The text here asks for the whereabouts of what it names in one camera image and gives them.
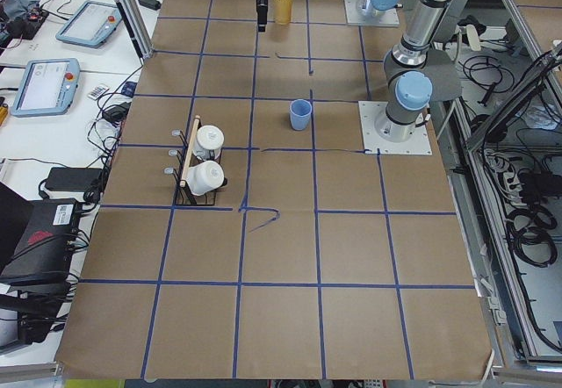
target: metal base plate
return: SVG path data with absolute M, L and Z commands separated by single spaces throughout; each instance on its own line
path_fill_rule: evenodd
M 357 10 L 357 0 L 343 0 L 348 25 L 380 26 L 384 28 L 397 28 L 400 26 L 398 13 L 395 9 L 381 12 L 376 17 L 365 17 Z
M 380 136 L 375 129 L 375 118 L 386 108 L 387 102 L 360 101 L 361 130 L 367 154 L 431 155 L 428 131 L 425 126 L 416 127 L 412 137 L 405 142 L 391 142 Z

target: electronic equipment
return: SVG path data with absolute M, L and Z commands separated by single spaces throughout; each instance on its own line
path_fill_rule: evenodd
M 45 181 L 45 189 L 65 192 L 84 192 L 98 187 L 102 179 L 101 169 L 53 167 Z
M 30 61 L 10 113 L 15 117 L 63 114 L 72 103 L 80 65 L 76 59 Z
M 13 39 L 32 40 L 45 23 L 49 13 L 39 6 L 34 6 L 22 18 L 10 20 L 10 17 L 4 11 L 5 1 L 0 0 L 0 22 L 3 23 L 6 32 Z
M 134 81 L 127 81 L 121 88 L 121 94 L 126 97 L 133 98 L 134 92 L 137 90 L 137 83 Z
M 64 296 L 66 291 L 50 291 Z M 6 354 L 26 344 L 43 342 L 61 309 L 62 300 L 44 295 L 13 291 L 0 294 L 0 353 Z
M 66 280 L 79 214 L 75 199 L 27 201 L 0 183 L 0 283 Z
M 139 0 L 139 5 L 152 9 L 153 11 L 158 11 L 162 8 L 162 3 L 159 0 Z
M 117 29 L 121 14 L 114 4 L 87 0 L 56 34 L 56 39 L 69 44 L 99 47 Z

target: grid line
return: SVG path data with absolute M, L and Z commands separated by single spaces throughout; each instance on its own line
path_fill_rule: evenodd
M 209 28 L 209 17 L 211 17 L 211 7 L 212 6 L 213 6 L 213 0 L 210 0 L 209 8 L 208 8 L 208 11 L 207 11 L 207 20 L 206 20 L 206 23 L 205 23 L 205 32 L 203 34 L 203 41 L 201 42 L 201 50 L 200 50 L 200 53 L 199 53 L 197 74 L 195 76 L 195 80 L 194 80 L 194 84 L 193 84 L 193 94 L 195 94 L 196 90 L 197 90 L 199 72 L 201 70 L 201 62 L 203 60 L 202 54 L 203 54 L 203 51 L 205 49 L 205 40 L 206 40 L 207 31 L 208 31 L 208 28 Z M 189 113 L 189 117 L 188 117 L 188 120 L 187 120 L 187 125 L 185 127 L 186 134 L 187 134 L 188 129 L 190 127 L 191 114 L 192 114 L 192 111 L 193 111 L 194 102 L 195 102 L 195 98 L 192 97 L 191 98 L 191 105 L 190 105 L 190 113 Z M 146 373 L 147 373 L 148 358 L 150 356 L 150 348 L 151 348 L 151 344 L 152 344 L 152 335 L 153 335 L 153 332 L 154 332 L 155 319 L 156 319 L 156 310 L 158 308 L 158 299 L 160 297 L 160 289 L 162 287 L 162 277 L 163 277 L 163 273 L 164 273 L 164 267 L 165 267 L 165 264 L 166 264 L 166 254 L 168 252 L 169 237 L 170 237 L 171 228 L 172 228 L 172 225 L 173 225 L 174 215 L 175 215 L 175 211 L 176 211 L 175 200 L 176 200 L 176 196 L 177 196 L 177 191 L 178 191 L 178 188 L 176 187 L 176 189 L 174 190 L 174 196 L 171 199 L 168 229 L 166 231 L 164 248 L 162 250 L 162 259 L 161 259 L 161 262 L 160 262 L 160 270 L 159 270 L 159 274 L 158 274 L 158 283 L 156 284 L 155 298 L 154 298 L 154 303 L 153 303 L 153 307 L 152 307 L 152 314 L 151 314 L 151 317 L 150 317 L 150 325 L 148 327 L 148 336 L 147 336 L 147 342 L 146 342 L 146 346 L 145 346 L 144 358 L 143 358 L 143 361 L 142 361 L 142 368 L 141 368 L 141 372 L 140 372 L 140 378 L 141 379 L 145 379 Z
M 380 178 L 380 189 L 383 196 L 383 207 L 385 208 L 386 232 L 388 233 L 388 245 L 390 248 L 391 260 L 393 263 L 394 283 L 396 284 L 396 296 L 398 299 L 398 308 L 400 312 L 400 324 L 402 325 L 402 336 L 404 338 L 404 348 L 406 350 L 408 372 L 410 374 L 410 379 L 414 379 L 414 366 L 412 364 L 412 355 L 410 352 L 410 345 L 407 338 L 406 319 L 404 317 L 404 305 L 402 304 L 402 295 L 400 293 L 400 280 L 398 277 L 398 268 L 396 266 L 396 254 L 394 252 L 393 233 L 390 224 L 390 214 L 388 213 L 388 202 L 386 199 L 385 175 L 383 173 L 383 165 L 380 156 L 381 153 L 380 151 L 378 151 L 377 165 L 378 165 L 378 172 Z
M 361 283 L 272 283 L 260 281 L 189 281 L 189 280 L 119 280 L 114 278 L 81 278 L 80 283 L 86 284 L 118 284 L 118 285 L 194 285 L 194 286 L 226 286 L 226 287 L 293 287 L 321 289 L 387 289 L 387 290 L 475 290 L 471 284 L 361 284 Z
M 308 74 L 313 73 L 313 48 L 310 33 L 310 0 L 306 0 L 306 43 L 308 50 Z M 316 164 L 316 128 L 314 121 L 314 93 L 310 90 L 310 104 L 313 106 L 311 113 L 311 137 L 313 145 L 313 198 L 314 198 L 314 242 L 316 253 L 316 280 L 318 282 L 318 322 L 320 336 L 320 360 L 322 379 L 327 379 L 326 370 L 326 345 L 324 342 L 324 308 L 322 304 L 322 272 L 321 272 L 321 241 L 320 241 L 320 218 L 318 215 L 318 168 Z
M 256 109 L 256 79 L 257 79 L 257 53 L 259 47 L 259 32 L 257 27 L 255 30 L 255 46 L 254 46 L 254 65 L 252 75 L 252 95 L 250 98 L 250 111 L 249 111 L 249 131 L 248 131 L 248 157 L 246 165 L 246 184 L 244 188 L 244 196 L 241 201 L 239 212 L 243 212 L 242 229 L 241 229 L 241 246 L 240 246 L 240 261 L 238 269 L 238 287 L 236 291 L 236 316 L 234 322 L 234 353 L 232 363 L 232 378 L 236 378 L 238 373 L 238 347 L 239 347 L 239 333 L 240 333 L 240 315 L 241 315 L 241 296 L 242 296 L 242 279 L 244 272 L 244 249 L 246 244 L 246 227 L 248 211 L 248 196 L 249 196 L 249 182 L 251 177 L 252 166 L 252 145 L 253 145 L 253 132 L 254 132 L 254 113 Z

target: brown paper sheet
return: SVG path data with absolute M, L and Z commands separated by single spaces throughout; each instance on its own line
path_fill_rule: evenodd
M 357 101 L 386 100 L 378 61 L 400 31 L 361 39 L 342 0 L 294 0 L 299 23 L 256 36 L 254 0 L 211 1 L 164 0 L 155 46 L 181 53 L 142 71 L 65 373 L 480 378 L 490 345 L 435 142 L 430 157 L 362 152 Z M 289 101 L 311 95 L 294 132 Z M 172 206 L 162 172 L 194 114 L 226 137 L 228 186 L 204 211 Z

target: screen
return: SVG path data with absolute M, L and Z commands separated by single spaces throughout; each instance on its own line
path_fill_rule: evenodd
M 114 11 L 113 6 L 88 4 L 83 11 L 72 18 L 72 23 L 62 35 L 73 39 L 93 40 L 107 22 L 107 17 L 113 15 Z
M 67 67 L 68 64 L 65 61 L 34 64 L 29 72 L 19 109 L 35 110 L 56 107 Z

